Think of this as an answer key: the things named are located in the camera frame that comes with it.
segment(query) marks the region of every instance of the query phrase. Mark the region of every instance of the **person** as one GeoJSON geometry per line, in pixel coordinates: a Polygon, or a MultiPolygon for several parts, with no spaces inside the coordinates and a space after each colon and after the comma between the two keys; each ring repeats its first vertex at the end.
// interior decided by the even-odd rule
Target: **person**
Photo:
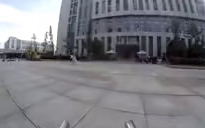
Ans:
{"type": "Polygon", "coordinates": [[[70,55],[70,59],[72,61],[72,64],[76,64],[78,62],[76,59],[76,56],[74,56],[74,55],[70,55]]]}

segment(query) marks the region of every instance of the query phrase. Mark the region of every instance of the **bush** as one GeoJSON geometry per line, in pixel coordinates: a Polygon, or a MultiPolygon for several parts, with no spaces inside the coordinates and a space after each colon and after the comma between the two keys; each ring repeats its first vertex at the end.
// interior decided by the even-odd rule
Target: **bush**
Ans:
{"type": "Polygon", "coordinates": [[[205,59],[198,58],[170,57],[169,62],[174,65],[205,65],[205,59]]]}
{"type": "Polygon", "coordinates": [[[105,59],[104,44],[100,40],[94,40],[88,43],[88,50],[92,59],[105,59]]]}
{"type": "Polygon", "coordinates": [[[187,52],[188,58],[205,58],[205,48],[201,44],[195,43],[187,52]]]}
{"type": "Polygon", "coordinates": [[[167,57],[185,57],[187,47],[183,40],[174,39],[167,45],[167,57]]]}

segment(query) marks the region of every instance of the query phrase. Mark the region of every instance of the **tall office building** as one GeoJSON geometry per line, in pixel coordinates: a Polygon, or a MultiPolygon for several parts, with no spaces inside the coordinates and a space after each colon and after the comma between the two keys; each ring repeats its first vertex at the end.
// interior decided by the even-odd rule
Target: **tall office building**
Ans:
{"type": "Polygon", "coordinates": [[[188,28],[195,23],[205,40],[205,0],[63,0],[58,29],[58,54],[67,54],[67,41],[79,56],[86,55],[86,39],[99,39],[104,50],[146,51],[162,56],[173,38],[170,26],[180,24],[181,37],[191,45],[188,28]]]}

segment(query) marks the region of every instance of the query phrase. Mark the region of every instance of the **column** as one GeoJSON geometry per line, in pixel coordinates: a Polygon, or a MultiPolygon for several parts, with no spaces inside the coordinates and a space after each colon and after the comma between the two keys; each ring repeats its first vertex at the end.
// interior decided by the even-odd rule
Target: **column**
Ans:
{"type": "Polygon", "coordinates": [[[167,48],[167,39],[165,36],[161,36],[161,53],[166,53],[166,48],[167,48]]]}

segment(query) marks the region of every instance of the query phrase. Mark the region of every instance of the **white object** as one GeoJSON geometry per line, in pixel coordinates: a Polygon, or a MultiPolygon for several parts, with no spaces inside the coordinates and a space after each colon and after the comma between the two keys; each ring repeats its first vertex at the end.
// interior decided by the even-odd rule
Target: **white object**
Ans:
{"type": "Polygon", "coordinates": [[[115,54],[115,51],[110,50],[110,51],[107,51],[106,53],[107,53],[107,54],[115,54]]]}

